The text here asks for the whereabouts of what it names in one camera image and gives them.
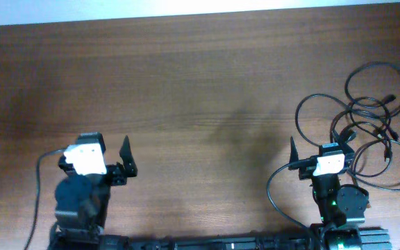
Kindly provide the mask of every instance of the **black cable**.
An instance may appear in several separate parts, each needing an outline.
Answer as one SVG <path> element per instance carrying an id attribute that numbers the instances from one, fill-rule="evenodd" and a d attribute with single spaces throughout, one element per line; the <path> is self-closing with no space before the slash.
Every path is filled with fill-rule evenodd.
<path id="1" fill-rule="evenodd" d="M 59 153 L 63 153 L 66 149 L 57 149 L 54 151 L 50 151 L 47 153 L 44 153 L 42 156 L 38 158 L 38 161 L 36 162 L 36 199 L 35 199 L 35 212 L 33 213 L 33 222 L 32 222 L 32 227 L 31 227 L 31 232 L 28 235 L 28 239 L 26 242 L 26 245 L 24 246 L 24 250 L 28 249 L 28 246 L 30 245 L 33 234 L 35 232 L 36 228 L 36 221 L 38 218 L 38 207 L 40 205 L 40 193 L 41 193 L 41 180 L 40 180 L 40 165 L 41 165 L 41 160 L 47 156 L 52 156 L 56 155 Z"/>
<path id="2" fill-rule="evenodd" d="M 288 163 L 282 167 L 280 167 L 279 169 L 277 169 L 268 179 L 267 182 L 267 195 L 268 195 L 268 199 L 269 202 L 271 202 L 272 206 L 274 207 L 274 209 L 277 210 L 277 212 L 279 212 L 282 216 L 284 216 L 287 220 L 289 220 L 290 222 L 296 224 L 297 226 L 300 226 L 305 232 L 307 232 L 307 234 L 309 234 L 310 236 L 310 244 L 308 246 L 309 249 L 314 249 L 314 245 L 316 244 L 316 242 L 320 245 L 321 249 L 326 249 L 326 247 L 324 246 L 324 243 L 317 238 L 317 236 L 305 225 L 303 225 L 302 223 L 298 222 L 297 220 L 291 218 L 289 215 L 285 214 L 273 201 L 273 199 L 271 198 L 271 192 L 269 191 L 269 187 L 271 185 L 271 181 L 272 179 L 275 177 L 275 175 L 277 175 L 280 171 L 284 170 L 285 168 L 289 167 L 291 164 Z"/>
<path id="3" fill-rule="evenodd" d="M 350 132 L 350 130 L 354 127 L 359 128 L 361 131 L 366 132 L 367 134 L 370 134 L 371 136 L 373 136 L 375 138 L 374 141 L 368 142 L 364 145 L 362 145 L 361 147 L 359 147 L 359 149 L 355 152 L 354 154 L 354 160 L 351 162 L 350 168 L 347 171 L 347 173 L 352 177 L 353 182 L 355 183 L 355 185 L 358 184 L 358 181 L 361 183 L 364 183 L 365 185 L 369 185 L 373 188 L 378 188 L 381 190 L 387 190 L 387 191 L 400 191 L 400 188 L 387 188 L 387 187 L 381 187 L 378 185 L 374 185 L 373 183 L 367 182 L 360 177 L 363 178 L 374 178 L 377 176 L 380 176 L 381 174 L 384 174 L 387 170 L 389 170 L 389 168 L 391 168 L 392 165 L 392 157 L 393 157 L 393 153 L 392 153 L 392 144 L 398 144 L 400 146 L 400 142 L 398 142 L 398 134 L 391 128 L 391 121 L 392 121 L 392 117 L 397 116 L 400 113 L 400 104 L 398 105 L 397 108 L 395 108 L 392 111 L 389 111 L 387 108 L 387 104 L 393 102 L 396 99 L 396 96 L 394 96 L 393 94 L 389 94 L 387 95 L 382 101 L 379 101 L 378 99 L 372 98 L 372 97 L 358 97 L 358 98 L 353 98 L 351 96 L 351 94 L 349 93 L 349 83 L 350 80 L 359 72 L 366 70 L 366 69 L 370 69 L 372 67 L 377 67 L 377 66 L 386 66 L 386 67 L 391 67 L 392 69 L 394 69 L 398 75 L 400 76 L 400 67 L 397 65 L 394 65 L 392 63 L 388 63 L 388 62 L 369 62 L 365 65 L 362 65 L 361 67 L 355 69 L 353 72 L 350 73 L 350 75 L 348 76 L 347 80 L 345 81 L 345 86 L 344 86 L 344 90 L 345 90 L 345 94 L 347 96 L 347 98 L 350 100 L 349 104 L 345 104 L 343 101 L 341 101 L 340 99 L 336 98 L 336 97 L 332 97 L 328 94 L 312 94 L 309 95 L 307 97 L 305 97 L 304 99 L 302 99 L 302 101 L 299 103 L 299 105 L 297 106 L 296 112 L 295 112 L 295 123 L 296 123 L 296 128 L 297 131 L 299 132 L 299 134 L 301 135 L 301 137 L 306 140 L 307 142 L 309 142 L 310 144 L 318 147 L 319 144 L 315 143 L 313 141 L 311 141 L 310 139 L 308 139 L 302 132 L 300 125 L 299 125 L 299 111 L 301 109 L 301 107 L 303 106 L 303 104 L 311 99 L 311 98 L 315 98 L 315 97 L 325 97 L 325 98 L 329 98 L 333 101 L 335 101 L 336 103 L 338 103 L 340 106 L 343 107 L 343 111 L 340 112 L 338 115 L 335 116 L 335 118 L 333 119 L 333 121 L 331 122 L 331 127 L 330 127 L 330 141 L 331 142 L 340 142 L 340 140 L 344 140 L 345 138 L 340 138 L 342 135 L 348 135 L 348 133 Z M 364 100 L 368 100 L 368 101 L 372 101 L 373 104 L 363 104 L 361 103 L 361 101 Z M 369 110 L 363 110 L 360 108 L 355 108 L 355 106 L 359 106 L 361 108 L 367 108 L 369 110 L 373 110 L 373 109 L 377 109 L 380 108 L 383 110 L 383 114 L 378 115 L 372 111 Z M 345 126 L 339 133 L 335 130 L 338 122 L 340 121 L 340 119 L 344 116 L 348 115 L 351 123 L 348 126 Z M 359 117 L 363 117 L 366 119 L 371 119 L 371 120 L 376 120 L 378 122 L 381 123 L 380 126 L 376 126 L 371 122 L 357 122 L 354 119 L 354 115 L 359 116 Z M 370 126 L 372 127 L 374 130 L 373 131 L 369 131 L 368 129 L 364 128 L 363 126 Z M 385 159 L 388 161 L 387 165 L 385 166 L 384 169 L 382 169 L 380 172 L 376 173 L 376 174 L 361 174 L 360 172 L 357 172 L 357 164 L 359 161 L 360 156 L 368 149 L 370 148 L 372 145 L 375 145 L 377 143 L 382 143 L 385 147 L 385 151 L 384 151 L 384 157 Z"/>

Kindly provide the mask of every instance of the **wooden table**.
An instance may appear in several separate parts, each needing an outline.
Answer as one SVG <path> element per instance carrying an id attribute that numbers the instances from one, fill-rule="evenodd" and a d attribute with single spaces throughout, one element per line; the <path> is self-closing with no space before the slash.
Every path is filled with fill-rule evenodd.
<path id="1" fill-rule="evenodd" d="M 128 134 L 138 166 L 137 178 L 112 189 L 107 233 L 294 228 L 269 204 L 265 184 L 288 161 L 291 135 L 299 157 L 317 153 L 294 127 L 296 105 L 315 92 L 347 101 L 345 78 L 370 60 L 400 64 L 400 4 L 0 26 L 0 249 L 24 246 L 37 157 L 90 131 L 103 133 L 107 163 L 119 160 Z M 400 99 L 399 78 L 386 69 L 357 76 L 350 88 Z M 310 101 L 304 132 L 328 142 L 339 110 Z M 392 124 L 400 135 L 400 115 Z M 379 146 L 366 156 L 366 172 L 383 167 Z M 394 157 L 377 183 L 400 181 L 400 149 Z M 57 160 L 42 165 L 32 249 L 47 246 L 55 222 L 53 194 L 65 177 Z M 272 185 L 279 206 L 307 225 L 320 221 L 309 185 L 296 172 Z M 400 193 L 367 189 L 365 226 L 388 228 L 399 248 Z"/>

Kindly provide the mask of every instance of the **black plastic part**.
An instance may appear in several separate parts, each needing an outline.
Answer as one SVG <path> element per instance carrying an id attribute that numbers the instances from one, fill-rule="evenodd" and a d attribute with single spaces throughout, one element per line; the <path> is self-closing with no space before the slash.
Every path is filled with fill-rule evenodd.
<path id="1" fill-rule="evenodd" d="M 106 165 L 108 174 L 106 175 L 106 182 L 111 186 L 126 185 L 127 178 L 125 177 L 124 166 L 119 164 Z"/>
<path id="2" fill-rule="evenodd" d="M 399 140 L 399 135 L 397 134 L 396 131 L 389 129 L 390 135 L 392 136 L 393 140 L 397 141 Z"/>
<path id="3" fill-rule="evenodd" d="M 352 140 L 356 136 L 353 131 L 348 131 L 347 134 L 341 136 L 344 140 Z M 307 180 L 313 177 L 313 172 L 316 170 L 317 158 L 322 156 L 332 156 L 335 154 L 343 153 L 345 155 L 344 167 L 338 174 L 344 174 L 354 159 L 354 150 L 346 144 L 345 141 L 341 143 L 330 143 L 319 146 L 319 155 L 311 156 L 309 158 L 299 160 L 296 144 L 292 137 L 290 138 L 291 154 L 289 170 L 299 170 L 299 180 Z"/>
<path id="4" fill-rule="evenodd" d="M 75 141 L 75 144 L 89 144 L 99 143 L 101 146 L 101 152 L 106 152 L 106 146 L 104 144 L 103 135 L 100 132 L 94 133 L 82 133 Z"/>
<path id="5" fill-rule="evenodd" d="M 294 143 L 294 139 L 290 138 L 291 144 L 291 153 L 290 153 L 290 163 L 295 163 L 299 161 L 299 153 L 297 153 L 296 144 Z"/>
<path id="6" fill-rule="evenodd" d="M 347 218 L 347 225 L 365 222 L 364 212 L 368 205 L 368 191 L 355 186 L 343 185 L 337 192 L 337 206 Z"/>
<path id="7" fill-rule="evenodd" d="M 61 156 L 60 160 L 58 160 L 58 166 L 61 168 L 61 170 L 63 170 L 66 175 L 68 176 L 73 176 L 76 173 L 75 169 L 74 169 L 74 165 L 71 163 L 67 163 L 66 162 L 66 157 L 65 156 Z"/>
<path id="8" fill-rule="evenodd" d="M 131 144 L 129 142 L 129 137 L 126 136 L 123 141 L 123 145 L 119 150 L 119 157 L 123 160 L 124 165 L 124 176 L 125 177 L 136 177 L 138 170 L 137 165 L 132 157 Z"/>
<path id="9" fill-rule="evenodd" d="M 384 105 L 387 105 L 394 100 L 396 100 L 396 96 L 394 94 L 389 94 L 382 99 L 382 102 Z"/>
<path id="10" fill-rule="evenodd" d="M 106 221 L 110 198 L 106 176 L 68 176 L 58 184 L 55 198 L 55 216 L 64 237 L 79 242 L 97 242 Z"/>
<path id="11" fill-rule="evenodd" d="M 383 129 L 381 129 L 381 128 L 375 128 L 373 130 L 373 135 L 374 136 L 379 136 L 380 135 L 382 138 L 384 138 L 386 136 L 385 131 Z"/>
<path id="12" fill-rule="evenodd" d="M 324 225 L 333 222 L 336 226 L 343 226 L 347 222 L 345 214 L 335 205 L 340 189 L 337 174 L 313 176 L 312 191 L 316 204 L 319 206 L 320 216 Z"/>
<path id="13" fill-rule="evenodd" d="M 313 224 L 314 229 L 322 228 Z M 326 233 L 325 243 L 328 250 L 391 250 L 390 236 L 384 229 L 332 230 Z M 307 250 L 306 234 L 278 233 L 251 237 L 214 237 L 191 240 L 134 240 L 118 235 L 102 235 L 97 243 L 68 242 L 61 238 L 56 240 L 49 250 Z"/>

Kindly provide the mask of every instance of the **white wall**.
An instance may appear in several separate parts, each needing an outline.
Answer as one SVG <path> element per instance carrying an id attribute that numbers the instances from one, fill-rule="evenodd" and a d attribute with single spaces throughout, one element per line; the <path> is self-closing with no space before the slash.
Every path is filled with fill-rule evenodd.
<path id="1" fill-rule="evenodd" d="M 0 25 L 272 10 L 399 0 L 0 0 Z"/>

